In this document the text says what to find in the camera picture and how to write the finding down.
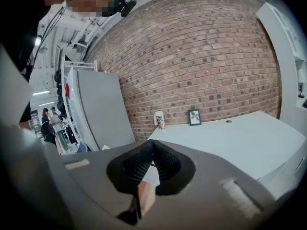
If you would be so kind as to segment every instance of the gray pants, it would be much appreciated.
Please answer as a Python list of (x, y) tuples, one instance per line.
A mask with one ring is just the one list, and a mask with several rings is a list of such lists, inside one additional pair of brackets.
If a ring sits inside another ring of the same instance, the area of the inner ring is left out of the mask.
[(67, 151), (68, 146), (66, 145), (66, 141), (65, 141), (65, 138), (64, 138), (64, 131), (63, 130), (58, 131), (57, 135), (59, 137), (59, 141), (60, 141), (62, 147), (64, 148), (65, 151)]

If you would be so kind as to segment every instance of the black picture frame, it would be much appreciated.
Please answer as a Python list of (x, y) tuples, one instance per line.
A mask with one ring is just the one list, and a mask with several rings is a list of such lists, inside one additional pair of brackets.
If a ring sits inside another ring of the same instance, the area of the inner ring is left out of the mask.
[[(196, 115), (194, 115), (194, 117), (196, 117), (196, 119), (198, 118), (199, 123), (193, 124), (192, 123), (192, 117), (191, 117), (191, 113), (195, 113), (198, 112)], [(194, 110), (188, 110), (188, 119), (189, 119), (189, 124), (190, 126), (196, 126), (196, 125), (201, 125), (201, 112), (199, 109), (194, 109)]]

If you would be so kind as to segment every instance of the lamp base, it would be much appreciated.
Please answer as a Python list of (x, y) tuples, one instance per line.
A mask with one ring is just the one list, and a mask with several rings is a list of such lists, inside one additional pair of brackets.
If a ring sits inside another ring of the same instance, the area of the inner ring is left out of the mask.
[(305, 96), (303, 95), (303, 92), (301, 92), (299, 95), (298, 95), (299, 98), (305, 98)]

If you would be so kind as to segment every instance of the brick wall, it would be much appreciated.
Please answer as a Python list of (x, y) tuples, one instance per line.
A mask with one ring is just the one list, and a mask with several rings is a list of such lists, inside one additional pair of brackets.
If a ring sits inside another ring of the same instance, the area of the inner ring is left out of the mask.
[(117, 73), (136, 139), (166, 125), (257, 110), (278, 115), (279, 75), (273, 47), (251, 0), (156, 0), (116, 25), (88, 59)]

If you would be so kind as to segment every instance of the lampshade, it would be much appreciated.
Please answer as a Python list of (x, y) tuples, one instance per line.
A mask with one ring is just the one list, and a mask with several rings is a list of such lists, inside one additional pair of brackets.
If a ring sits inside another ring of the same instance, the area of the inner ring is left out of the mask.
[(297, 79), (298, 79), (299, 83), (306, 82), (305, 75), (304, 75), (304, 70), (303, 69), (300, 69), (300, 70), (297, 71)]

